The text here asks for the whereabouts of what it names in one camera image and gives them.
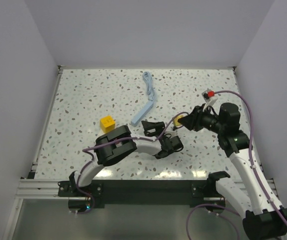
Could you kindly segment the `small yellow plug adapter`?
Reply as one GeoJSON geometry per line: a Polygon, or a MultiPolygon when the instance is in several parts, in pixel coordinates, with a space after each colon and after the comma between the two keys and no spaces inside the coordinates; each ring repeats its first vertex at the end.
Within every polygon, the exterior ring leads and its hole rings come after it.
{"type": "Polygon", "coordinates": [[[182,124],[179,122],[179,119],[181,119],[183,116],[177,116],[174,120],[173,120],[173,126],[176,128],[179,128],[180,126],[182,126],[182,124]]]}

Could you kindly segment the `light blue power strip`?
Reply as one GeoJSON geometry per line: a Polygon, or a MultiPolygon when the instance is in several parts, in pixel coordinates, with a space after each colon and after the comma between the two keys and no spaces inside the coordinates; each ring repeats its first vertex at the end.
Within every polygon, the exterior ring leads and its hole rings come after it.
{"type": "Polygon", "coordinates": [[[130,124],[136,127],[143,117],[152,109],[154,106],[154,101],[149,100],[144,107],[131,119],[130,124]]]}

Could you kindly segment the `yellow cube socket adapter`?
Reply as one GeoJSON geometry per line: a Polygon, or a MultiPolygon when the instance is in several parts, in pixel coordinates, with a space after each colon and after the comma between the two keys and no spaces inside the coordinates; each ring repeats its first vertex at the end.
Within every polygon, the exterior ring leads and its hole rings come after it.
{"type": "Polygon", "coordinates": [[[107,134],[116,128],[116,122],[112,116],[107,115],[99,120],[99,126],[102,132],[107,134]]]}

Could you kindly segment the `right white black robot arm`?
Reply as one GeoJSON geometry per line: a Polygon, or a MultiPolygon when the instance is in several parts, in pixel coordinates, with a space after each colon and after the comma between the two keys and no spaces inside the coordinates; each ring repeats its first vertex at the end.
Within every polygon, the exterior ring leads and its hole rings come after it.
{"type": "Polygon", "coordinates": [[[196,106],[178,120],[190,131],[207,129],[217,135],[219,146],[236,168],[245,191],[236,186],[225,172],[210,173],[206,191],[222,195],[241,217],[244,232],[250,240],[267,240],[287,234],[287,208],[268,184],[258,161],[255,160],[249,137],[240,130],[241,114],[237,105],[223,103],[219,114],[211,107],[196,106]]]}

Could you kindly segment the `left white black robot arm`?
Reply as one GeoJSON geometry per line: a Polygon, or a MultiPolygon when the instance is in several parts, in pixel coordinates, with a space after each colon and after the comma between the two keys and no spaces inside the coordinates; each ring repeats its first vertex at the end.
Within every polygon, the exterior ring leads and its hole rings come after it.
{"type": "Polygon", "coordinates": [[[166,132],[164,122],[142,121],[144,135],[138,135],[122,125],[99,136],[95,146],[82,150],[90,155],[90,162],[81,170],[69,176],[69,190],[75,196],[82,196],[87,191],[94,177],[105,167],[118,164],[130,154],[144,153],[156,159],[163,159],[183,150],[184,145],[176,133],[166,132]]]}

